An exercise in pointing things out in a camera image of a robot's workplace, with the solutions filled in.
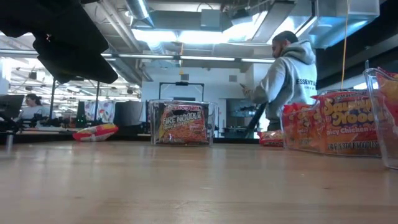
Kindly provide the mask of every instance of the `hand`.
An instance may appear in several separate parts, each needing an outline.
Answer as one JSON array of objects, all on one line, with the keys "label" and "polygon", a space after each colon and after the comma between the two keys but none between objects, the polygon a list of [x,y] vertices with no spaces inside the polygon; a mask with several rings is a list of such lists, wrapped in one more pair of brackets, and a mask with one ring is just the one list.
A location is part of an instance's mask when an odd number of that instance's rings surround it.
[{"label": "hand", "polygon": [[247,96],[250,96],[251,91],[252,91],[252,90],[250,90],[250,89],[247,88],[247,87],[244,87],[244,88],[242,89],[242,92],[243,92],[243,94],[244,94],[246,97],[247,97]]}]

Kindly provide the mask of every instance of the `gray hoodie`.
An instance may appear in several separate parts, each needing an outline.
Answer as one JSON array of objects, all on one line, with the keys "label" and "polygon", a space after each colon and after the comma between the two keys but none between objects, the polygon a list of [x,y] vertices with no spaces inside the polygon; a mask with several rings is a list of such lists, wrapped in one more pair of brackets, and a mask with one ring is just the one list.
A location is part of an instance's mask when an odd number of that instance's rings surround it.
[{"label": "gray hoodie", "polygon": [[286,104],[313,104],[316,95],[317,67],[315,54],[307,40],[288,45],[269,68],[267,75],[246,97],[254,103],[268,103],[266,118],[280,121],[280,111]]}]

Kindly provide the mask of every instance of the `wooden table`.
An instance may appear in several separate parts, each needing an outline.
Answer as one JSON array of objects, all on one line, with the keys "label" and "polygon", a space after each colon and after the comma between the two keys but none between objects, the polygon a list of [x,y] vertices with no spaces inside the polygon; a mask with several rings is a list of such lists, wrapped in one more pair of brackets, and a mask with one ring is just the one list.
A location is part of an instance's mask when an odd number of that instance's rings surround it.
[{"label": "wooden table", "polygon": [[398,223],[380,159],[257,145],[16,144],[0,161],[1,223]]}]

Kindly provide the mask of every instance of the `black pants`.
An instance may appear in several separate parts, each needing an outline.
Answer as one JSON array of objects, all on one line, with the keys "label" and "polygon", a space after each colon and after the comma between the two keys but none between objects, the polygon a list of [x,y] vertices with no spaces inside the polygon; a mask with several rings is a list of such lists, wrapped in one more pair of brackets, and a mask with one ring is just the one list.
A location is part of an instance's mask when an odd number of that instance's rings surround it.
[{"label": "black pants", "polygon": [[280,121],[278,121],[278,122],[270,122],[269,125],[268,125],[267,131],[277,131],[277,130],[281,130]]}]

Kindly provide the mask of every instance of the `black hair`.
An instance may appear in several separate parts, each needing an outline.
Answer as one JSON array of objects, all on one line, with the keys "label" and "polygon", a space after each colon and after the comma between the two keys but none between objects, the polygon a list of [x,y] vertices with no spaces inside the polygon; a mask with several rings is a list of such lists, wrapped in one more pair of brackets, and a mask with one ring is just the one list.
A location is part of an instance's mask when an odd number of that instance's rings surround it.
[{"label": "black hair", "polygon": [[291,32],[291,31],[283,31],[280,34],[276,35],[272,41],[284,41],[288,40],[290,43],[296,43],[299,41],[299,38]]},{"label": "black hair", "polygon": [[29,93],[28,95],[26,95],[26,98],[34,100],[36,105],[42,106],[42,102],[40,101],[42,99],[41,96],[37,96],[36,94]]}]

